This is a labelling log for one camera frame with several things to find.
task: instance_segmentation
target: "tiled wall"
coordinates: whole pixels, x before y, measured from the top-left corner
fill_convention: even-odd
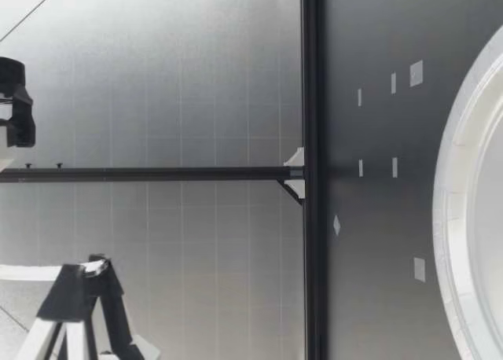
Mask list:
[[[275,183],[15,185],[0,186],[0,200],[2,263],[110,255],[134,327],[163,358],[302,353],[302,212]],[[47,290],[30,288],[4,282],[0,298],[27,326]],[[22,330],[0,322],[15,351]]]
[[[49,0],[1,51],[35,99],[22,167],[274,165],[301,145],[299,0]]]
[[[20,167],[278,165],[301,144],[299,0],[49,0],[0,50],[35,99]],[[0,263],[110,255],[165,359],[303,353],[302,211],[275,182],[3,185],[0,204]],[[0,306],[29,325],[46,290],[2,282]],[[13,358],[25,334],[0,328]]]

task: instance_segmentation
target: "black horizontal bar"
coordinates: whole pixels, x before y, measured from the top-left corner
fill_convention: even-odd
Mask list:
[[[5,169],[0,183],[277,181],[302,179],[303,167],[168,167]]]

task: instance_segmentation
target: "white tripod leg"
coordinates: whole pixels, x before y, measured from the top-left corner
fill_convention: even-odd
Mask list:
[[[66,324],[68,360],[89,360],[84,322]]]
[[[43,360],[57,323],[36,318],[16,360]]]

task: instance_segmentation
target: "black vertical beam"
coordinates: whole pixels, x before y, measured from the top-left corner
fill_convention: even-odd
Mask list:
[[[44,356],[43,360],[50,360],[53,357],[54,347],[56,346],[57,338],[60,335],[61,326],[62,326],[61,322],[58,322],[56,324],[56,327],[54,328],[53,334],[50,337],[50,342],[47,345],[46,355]]]
[[[322,104],[322,0],[302,0],[306,359],[328,358],[327,149]]]

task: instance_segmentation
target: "metal rod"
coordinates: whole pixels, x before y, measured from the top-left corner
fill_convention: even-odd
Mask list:
[[[35,5],[28,13],[24,15],[23,18],[21,18],[10,30],[8,30],[0,39],[0,43],[2,43],[4,40],[7,39],[9,35],[11,35],[20,25],[22,25],[25,20],[27,20],[37,9],[42,6],[47,0],[42,0],[40,1],[37,5]]]
[[[304,280],[306,360],[329,356],[328,174],[322,82],[323,0],[302,0],[303,140],[306,152],[304,201]]]
[[[5,169],[0,173],[0,183],[277,181],[302,178],[301,167],[25,168]]]

